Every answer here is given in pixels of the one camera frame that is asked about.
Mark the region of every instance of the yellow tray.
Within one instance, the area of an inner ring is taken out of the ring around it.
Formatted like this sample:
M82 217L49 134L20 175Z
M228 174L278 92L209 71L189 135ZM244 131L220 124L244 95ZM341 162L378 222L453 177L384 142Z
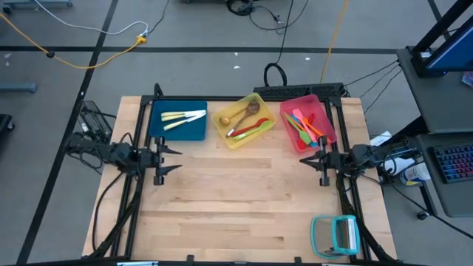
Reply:
M231 117L232 115L236 114L237 112L241 111L242 109L245 109L246 106L248 106L248 104L252 100L256 100L259 103L259 111L255 115L251 115L250 117L247 117L245 120L243 120L243 122L239 125L238 129L235 129L235 130L244 129L246 127L252 126L256 122L258 122L259 119L265 118L265 117L267 119L273 121L273 125L266 128L266 129L264 129L264 130L258 131L254 134L251 134L251 135L245 137L244 139L241 139L241 140L238 140L238 141L235 141L234 137L227 137L226 136L227 133L245 115L245 111L243 111L243 112L239 113L238 115L235 115L234 117L232 117L231 122L228 126L222 125L219 122L219 119L221 117ZM215 126L219 130L220 135L222 136L222 138L225 141L225 143L227 144L227 146L230 149L236 149L236 148L240 147L241 145L246 144L246 143L254 140L255 138L257 138L261 134L265 133L267 130L272 129L273 126L276 124L276 116L273 115L273 113L269 110L269 108L266 106L265 102L263 101L261 96L259 96L259 94L252 93L252 94L246 96L245 98L231 104L229 107L227 107L227 108L225 108L221 111L215 112L212 115L212 121L214 122Z

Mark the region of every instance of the clear plastic container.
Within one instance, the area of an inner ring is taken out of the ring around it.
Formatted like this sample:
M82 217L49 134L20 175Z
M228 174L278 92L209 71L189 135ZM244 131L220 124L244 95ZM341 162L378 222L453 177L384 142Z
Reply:
M273 121L273 125L263 129L259 130L254 134L251 134L241 140L234 140L234 137L227 137L227 133L230 131L231 128L234 127L236 123L245 115L245 111L240 112L243 109L246 109L248 104L252 101L255 100L256 102L259 103L259 111L255 115L251 115L247 117L246 119L243 120L243 122L238 126L238 129L244 129L246 127L252 126L258 122L259 119L261 118L267 118L270 121ZM229 125L225 126L220 123L220 118L221 117L231 117L231 122ZM220 135L222 136L223 140L227 144L227 146L230 149L236 149L240 147L243 144L246 144L261 134L265 133L269 129L272 129L273 126L276 124L276 116L269 110L269 108L266 106L266 103L263 101L261 96L257 93L252 93L243 99L232 103L229 107L215 112L212 115L212 121L214 122L215 126L219 130Z
M294 109L301 110L301 113L304 115L305 118L309 119L311 115L314 115L313 122L310 123L314 128L318 129L321 133L327 136L328 144L334 143L337 141L337 135L335 130L333 129L332 124L328 120L327 115L325 114L322 105L320 104L319 99L315 95L307 95L304 97L299 97L293 100L286 100L285 102L281 103L279 107L279 114L281 115L282 122L286 127L286 131L289 134L290 141L292 142L294 149L298 153L304 153L307 151L318 151L320 148L318 146L312 147L306 145L302 148L297 143L299 139L299 132L293 128L292 125L286 120L285 114L291 115ZM314 134L316 139L319 139L319 135Z

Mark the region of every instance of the wooden tabletop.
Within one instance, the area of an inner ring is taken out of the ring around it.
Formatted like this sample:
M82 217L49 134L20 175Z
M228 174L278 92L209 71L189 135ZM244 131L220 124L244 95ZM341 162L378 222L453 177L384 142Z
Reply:
M361 101L343 98L350 145L369 143ZM310 222L317 215L341 215L335 173L330 187L319 186L320 173L299 162L282 123L237 150L230 150L210 116L229 102L208 102L207 137L202 142L174 142L170 149L182 155L165 154L165 166L183 164L172 171L162 186L153 185L154 169L146 171L137 221L132 259L196 261L326 262L314 255L310 244ZM275 114L279 103L267 103ZM140 97L123 97L112 141L133 134ZM140 136L143 145L147 117ZM333 108L334 123L341 139ZM338 147L343 151L341 141ZM103 170L97 198L119 174L114 166ZM366 173L377 179L374 169ZM116 222L124 177L106 194L98 214L97 244ZM385 251L396 257L381 188L358 179L364 221ZM122 232L124 253L128 225ZM92 252L92 219L84 255ZM336 262L347 262L347 257Z

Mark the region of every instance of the floor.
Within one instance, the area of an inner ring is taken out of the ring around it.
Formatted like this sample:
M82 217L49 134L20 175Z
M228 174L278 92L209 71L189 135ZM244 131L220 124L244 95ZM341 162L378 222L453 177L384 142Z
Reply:
M0 202L4 210L0 216L0 265L16 263L44 186L56 177L52 169L58 169L57 179L27 261L75 259L81 255L100 177L79 162L56 158L68 124L72 128L75 123L69 117L78 96L93 100L104 112L116 113L122 95L151 94L155 82L167 95L243 96L263 85L263 69L277 58L277 50L260 47L277 48L282 37L257 29L248 18L229 13L219 1L193 0L192 4L183 4L181 0L171 0L163 22L143 45L156 49L128 53L95 71L77 70L49 60L0 22L0 81L34 82L39 88L35 94L0 94L0 113L13 115L16 122L16 130L0 153ZM166 4L164 0L72 2L73 8L52 11L73 24L102 28L104 22L109 22L110 30L121 29L135 19L153 24ZM432 10L438 8L444 14L453 2L351 1L324 82L349 83L394 61L395 49L416 44L435 23ZM284 20L290 1L260 3ZM283 54L280 61L289 83L319 82L343 3L310 0L304 14L289 28L285 46L299 48ZM293 14L299 14L303 4L295 1ZM472 14L470 8L455 25L461 25ZM38 43L53 47L62 58L79 65L89 64L94 54L98 55L98 62L106 60L132 45L142 31L140 26L134 26L121 35L102 39L97 32L65 27L38 10L14 10L10 18ZM253 18L266 27L274 26L263 11ZM396 72L393 70L362 98L364 106L375 100ZM349 86L351 95L359 97L381 76ZM281 83L273 72L269 81L273 85ZM370 134L386 130L396 133L418 115L402 73L366 114ZM417 189L404 191L421 201ZM435 219L416 220L418 210L414 206L390 188L385 188L384 194L399 259L426 265L466 265L473 261L473 253L467 250L471 242L466 237ZM452 222L473 232L471 218Z

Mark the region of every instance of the yellow cable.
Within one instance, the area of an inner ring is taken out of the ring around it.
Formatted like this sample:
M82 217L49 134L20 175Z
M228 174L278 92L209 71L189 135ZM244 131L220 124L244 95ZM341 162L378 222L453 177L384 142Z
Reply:
M36 46L38 49L40 49L41 51L45 52L46 54L49 54L50 51L44 49L43 47L41 47L39 44L37 44L34 40L32 40L30 37L28 37L28 35L24 34L19 28L17 28L7 17L5 17L4 14L0 13L0 17L3 18L17 33L19 33L21 36L23 36L25 39L27 39L32 45ZM74 67L76 69L94 69L94 68L97 68L97 67L101 67L107 63L109 63L111 60L117 58L118 56L120 55L123 55L123 54L126 54L127 52L133 50L135 47L137 47L138 45L140 44L143 44L146 42L146 38L142 37L142 36L138 36L137 37L137 40L135 42L135 44L133 44L133 46L131 46L130 48L128 48L127 50L124 50L122 52L119 52L118 54L115 54L113 55L112 57L110 57L109 59L105 60L104 62L100 63L100 64L96 64L94 66L76 66L74 64L71 64L70 62L68 61L65 61L64 59L58 57L58 56L54 56L54 58L58 61L60 61L61 63L63 64L66 64L70 67Z
M338 17L337 26L335 27L335 32L333 33L332 42L330 43L330 48L328 49L327 57L325 58L324 68L322 69L322 74L320 76L320 83L324 80L325 69L327 68L328 58L330 54L332 54L332 48L335 46L335 40L337 39L338 29L340 28L341 21L343 20L343 16L345 11L347 11L348 0L345 0L343 8L341 9L340 16Z

